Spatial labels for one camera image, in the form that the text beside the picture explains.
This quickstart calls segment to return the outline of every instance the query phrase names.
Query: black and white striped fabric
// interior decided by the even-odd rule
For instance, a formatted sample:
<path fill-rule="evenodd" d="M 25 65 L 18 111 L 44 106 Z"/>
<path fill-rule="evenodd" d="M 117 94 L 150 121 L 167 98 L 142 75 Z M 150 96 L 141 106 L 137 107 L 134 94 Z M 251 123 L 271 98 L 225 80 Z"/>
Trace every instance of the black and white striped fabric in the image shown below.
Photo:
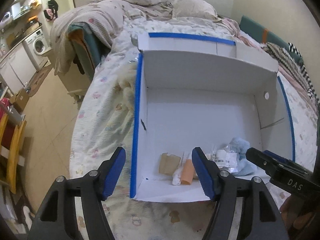
<path fill-rule="evenodd" d="M 296 46 L 294 46 L 292 43 L 288 43 L 289 45 L 289 51 L 290 52 L 294 52 L 295 54 L 299 55 L 300 57 L 302 57 L 302 55 L 300 54 L 300 52 L 298 51 L 298 49 L 296 48 Z M 313 84 L 310 80 L 309 74 L 305 68 L 305 65 L 303 65 L 302 67 L 300 67 L 301 70 L 301 75 L 306 79 L 307 84 L 308 84 L 308 90 L 307 90 L 307 95 L 310 97 L 311 100 L 316 100 L 316 102 L 318 103 L 318 106 L 320 104 L 320 100 L 316 94 L 316 91 L 313 87 Z"/>

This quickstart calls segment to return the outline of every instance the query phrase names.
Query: white label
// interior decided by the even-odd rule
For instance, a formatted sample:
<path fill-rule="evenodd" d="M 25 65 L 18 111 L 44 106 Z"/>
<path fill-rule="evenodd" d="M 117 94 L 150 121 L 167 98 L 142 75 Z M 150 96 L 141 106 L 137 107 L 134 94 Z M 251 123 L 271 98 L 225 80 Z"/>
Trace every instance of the white label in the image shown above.
<path fill-rule="evenodd" d="M 213 155 L 213 161 L 219 168 L 236 168 L 237 167 L 237 153 L 227 153 L 225 150 L 218 150 Z"/>

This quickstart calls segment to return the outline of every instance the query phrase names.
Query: tile floor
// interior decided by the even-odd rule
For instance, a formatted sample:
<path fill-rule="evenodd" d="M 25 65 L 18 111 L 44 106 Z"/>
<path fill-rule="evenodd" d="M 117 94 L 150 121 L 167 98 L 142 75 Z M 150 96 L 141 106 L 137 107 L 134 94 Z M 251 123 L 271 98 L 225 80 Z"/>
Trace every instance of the tile floor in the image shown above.
<path fill-rule="evenodd" d="M 52 69 L 29 99 L 24 113 L 27 126 L 21 155 L 26 163 L 21 176 L 27 197 L 37 211 L 54 179 L 59 175 L 69 177 L 70 145 L 78 106 Z"/>

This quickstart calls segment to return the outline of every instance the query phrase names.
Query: white cardboard box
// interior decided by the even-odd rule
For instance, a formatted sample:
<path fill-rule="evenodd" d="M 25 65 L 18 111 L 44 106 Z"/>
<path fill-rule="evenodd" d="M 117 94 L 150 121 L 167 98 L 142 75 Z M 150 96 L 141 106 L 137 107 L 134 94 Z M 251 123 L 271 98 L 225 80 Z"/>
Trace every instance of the white cardboard box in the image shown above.
<path fill-rule="evenodd" d="M 268 54 L 234 41 L 179 33 L 145 33 L 138 47 L 131 198 L 209 199 L 198 180 L 173 186 L 171 176 L 158 173 L 165 152 L 182 157 L 201 147 L 210 153 L 212 144 L 219 147 L 239 136 L 258 150 L 294 160 L 290 109 L 277 78 L 278 62 Z M 269 180 L 261 169 L 245 178 L 253 176 Z"/>

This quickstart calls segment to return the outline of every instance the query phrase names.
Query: brown rug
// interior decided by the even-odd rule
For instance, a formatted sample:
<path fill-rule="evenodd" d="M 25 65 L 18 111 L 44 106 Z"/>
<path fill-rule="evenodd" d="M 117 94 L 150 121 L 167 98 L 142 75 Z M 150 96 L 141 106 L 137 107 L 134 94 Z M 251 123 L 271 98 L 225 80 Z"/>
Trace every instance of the brown rug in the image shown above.
<path fill-rule="evenodd" d="M 42 82 L 44 81 L 44 79 L 47 77 L 47 75 L 51 70 L 52 70 L 52 64 L 48 66 L 44 66 L 42 69 L 40 69 L 39 72 L 34 74 L 29 85 L 29 97 L 32 97 L 35 95 L 35 93 L 37 93 Z"/>

